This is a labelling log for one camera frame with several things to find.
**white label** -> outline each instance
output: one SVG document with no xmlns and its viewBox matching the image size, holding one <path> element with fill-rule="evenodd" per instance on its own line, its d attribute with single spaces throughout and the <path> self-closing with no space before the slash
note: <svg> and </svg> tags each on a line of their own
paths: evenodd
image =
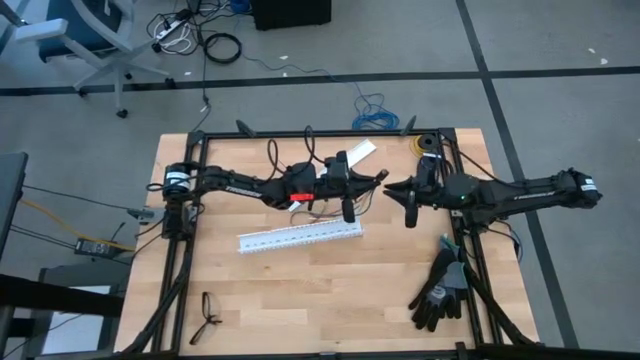
<svg viewBox="0 0 640 360">
<path fill-rule="evenodd" d="M 513 200 L 524 200 L 524 199 L 531 199 L 534 197 L 551 196 L 555 193 L 556 193 L 555 191 L 549 191 L 548 193 L 521 195 L 521 196 L 514 197 Z"/>
<path fill-rule="evenodd" d="M 171 185 L 176 184 L 189 189 L 189 180 L 186 179 L 189 179 L 189 175 L 178 171 L 167 173 L 167 176 L 165 177 L 165 180 L 169 180 Z"/>
<path fill-rule="evenodd" d="M 257 193 L 255 191 L 249 191 L 249 190 L 244 190 L 244 189 L 238 189 L 238 188 L 234 188 L 231 186 L 227 186 L 226 188 L 224 188 L 226 191 L 231 191 L 232 193 L 236 193 L 236 194 L 240 194 L 240 195 L 246 195 L 246 196 L 252 196 L 252 197 L 261 197 L 262 194 Z"/>
</svg>

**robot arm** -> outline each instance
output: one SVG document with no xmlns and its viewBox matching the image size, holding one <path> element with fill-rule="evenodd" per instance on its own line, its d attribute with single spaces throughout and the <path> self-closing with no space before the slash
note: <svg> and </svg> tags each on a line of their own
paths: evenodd
<svg viewBox="0 0 640 360">
<path fill-rule="evenodd" d="M 436 162 L 422 160 L 420 164 L 436 166 Z M 410 177 L 385 187 L 384 193 L 405 207 L 405 225 L 410 228 L 415 227 L 417 208 L 422 205 L 460 210 L 465 227 L 482 228 L 497 219 L 552 206 L 590 209 L 602 197 L 590 176 L 573 169 L 512 183 L 453 174 L 443 185 L 433 175 L 423 180 Z"/>
<path fill-rule="evenodd" d="M 166 202 L 163 237 L 181 238 L 189 233 L 184 230 L 189 223 L 184 202 L 212 191 L 256 198 L 278 210 L 288 209 L 295 201 L 308 202 L 311 209 L 315 200 L 340 198 L 344 220 L 354 222 L 354 200 L 378 187 L 387 177 L 387 170 L 381 170 L 375 177 L 360 175 L 349 169 L 345 151 L 326 158 L 324 163 L 327 172 L 320 178 L 316 178 L 315 166 L 304 162 L 287 167 L 279 178 L 266 180 L 224 170 L 219 166 L 207 166 L 200 169 L 197 176 L 191 177 L 190 173 L 198 168 L 197 164 L 169 165 L 162 185 Z M 191 189 L 190 181 L 196 178 L 201 178 L 201 181 L 196 181 Z"/>
</svg>

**wooden tabletop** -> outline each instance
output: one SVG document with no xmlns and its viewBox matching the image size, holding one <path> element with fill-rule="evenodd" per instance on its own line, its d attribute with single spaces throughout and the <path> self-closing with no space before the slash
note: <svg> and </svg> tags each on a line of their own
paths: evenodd
<svg viewBox="0 0 640 360">
<path fill-rule="evenodd" d="M 456 132 L 460 149 L 491 171 L 482 132 Z M 375 175 L 386 168 L 390 173 L 386 183 L 415 173 L 417 158 L 409 149 L 409 138 L 369 139 L 377 150 L 354 170 Z M 161 137 L 152 182 L 162 182 L 165 166 L 183 160 L 185 140 L 184 134 Z M 332 156 L 362 140 L 317 138 L 316 152 L 320 158 Z M 302 139 L 277 141 L 285 164 L 308 156 Z M 208 163 L 266 178 L 271 172 L 266 143 L 264 139 L 211 141 Z M 486 178 L 471 163 L 464 162 L 464 169 Z M 458 341 L 473 347 L 466 306 L 462 319 L 441 320 L 434 333 L 416 330 L 407 309 L 426 280 L 438 252 L 438 238 L 452 233 L 446 210 L 423 207 L 416 228 L 406 229 L 404 209 L 378 189 L 371 209 L 362 216 L 362 237 L 241 255 L 238 235 L 290 226 L 290 213 L 223 192 L 207 194 L 202 201 L 206 210 L 198 221 L 182 355 L 446 350 Z M 149 194 L 147 205 L 162 206 L 161 195 Z M 322 203 L 316 206 L 320 210 Z M 336 209 L 339 203 L 331 201 L 328 206 Z M 305 215 L 294 218 L 294 224 L 308 221 Z M 501 224 L 492 227 L 508 232 Z M 138 247 L 157 234 L 151 231 Z M 494 233 L 485 233 L 481 239 L 495 299 L 525 335 L 537 339 L 511 240 Z M 159 239 L 137 255 L 116 350 L 131 343 L 154 311 L 166 252 L 167 241 Z M 204 322 L 203 291 L 213 295 L 214 312 L 224 322 L 208 328 L 192 346 L 189 339 Z M 477 300 L 483 332 L 490 339 L 485 309 Z M 173 314 L 172 309 L 167 316 L 167 346 Z"/>
</svg>

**white cable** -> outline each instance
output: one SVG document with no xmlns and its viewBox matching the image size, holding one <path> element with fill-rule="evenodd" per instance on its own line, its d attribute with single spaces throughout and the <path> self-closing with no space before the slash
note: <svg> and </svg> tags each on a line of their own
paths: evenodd
<svg viewBox="0 0 640 360">
<path fill-rule="evenodd" d="M 164 24 L 164 21 L 160 21 L 159 23 L 156 24 L 156 26 L 153 28 L 153 37 L 156 38 L 158 36 L 158 28 L 160 27 L 160 25 Z M 166 54 L 170 54 L 170 55 L 175 55 L 175 54 L 182 54 L 187 52 L 190 48 L 191 48 L 191 40 L 188 39 L 189 34 L 191 34 L 191 26 L 189 25 L 188 22 L 186 22 L 183 26 L 182 26 L 182 31 L 180 33 L 180 36 L 178 36 L 177 38 L 168 41 L 168 42 L 158 42 L 158 44 L 160 45 L 160 49 L 166 53 Z M 176 46 L 178 44 L 180 44 L 181 42 L 185 42 L 187 44 L 187 46 L 185 46 L 183 49 L 180 50 L 171 50 L 170 48 L 173 46 Z"/>
</svg>

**ruler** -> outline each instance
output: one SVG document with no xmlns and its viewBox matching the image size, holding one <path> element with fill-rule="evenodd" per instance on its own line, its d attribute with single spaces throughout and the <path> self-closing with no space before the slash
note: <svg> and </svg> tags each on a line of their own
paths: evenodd
<svg viewBox="0 0 640 360">
<path fill-rule="evenodd" d="M 354 223 L 332 220 L 315 224 L 292 226 L 277 230 L 239 235 L 241 254 L 306 245 L 320 241 L 351 238 L 364 233 L 360 218 Z"/>
<path fill-rule="evenodd" d="M 373 143 L 369 141 L 369 139 L 364 139 L 363 142 L 356 145 L 353 149 L 347 151 L 347 163 L 349 164 L 349 169 L 351 169 L 353 165 L 359 163 L 362 159 L 366 158 L 369 154 L 371 154 L 375 150 L 376 150 L 376 146 L 373 145 Z M 318 173 L 317 177 L 320 177 L 321 175 L 324 175 L 326 173 L 327 173 L 327 168 L 323 168 Z M 289 212 L 293 212 L 300 205 L 302 204 L 300 204 L 297 201 L 294 202 L 293 204 L 291 204 L 291 206 L 289 206 Z"/>
</svg>

